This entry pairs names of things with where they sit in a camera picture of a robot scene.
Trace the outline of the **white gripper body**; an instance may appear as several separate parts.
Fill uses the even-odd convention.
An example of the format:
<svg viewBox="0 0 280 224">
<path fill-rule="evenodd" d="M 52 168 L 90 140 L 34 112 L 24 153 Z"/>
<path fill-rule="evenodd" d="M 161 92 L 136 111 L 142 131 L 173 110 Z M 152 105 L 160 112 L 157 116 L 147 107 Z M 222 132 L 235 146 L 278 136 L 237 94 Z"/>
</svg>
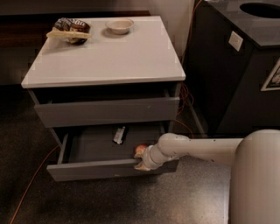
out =
<svg viewBox="0 0 280 224">
<path fill-rule="evenodd" d="M 176 156 L 165 155 L 158 146 L 150 145 L 143 151 L 142 163 L 147 170 L 156 170 L 164 163 L 177 159 Z"/>
</svg>

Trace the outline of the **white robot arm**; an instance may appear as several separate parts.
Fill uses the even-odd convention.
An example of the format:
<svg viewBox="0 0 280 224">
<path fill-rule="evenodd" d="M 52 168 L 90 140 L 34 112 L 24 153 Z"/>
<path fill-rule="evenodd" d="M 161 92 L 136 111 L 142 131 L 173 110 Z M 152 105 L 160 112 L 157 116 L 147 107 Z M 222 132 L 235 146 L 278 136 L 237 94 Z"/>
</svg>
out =
<svg viewBox="0 0 280 224">
<path fill-rule="evenodd" d="M 139 171 L 191 156 L 231 167 L 230 224 L 280 224 L 280 131 L 261 129 L 244 138 L 191 139 L 163 134 L 155 144 L 140 144 Z"/>
</svg>

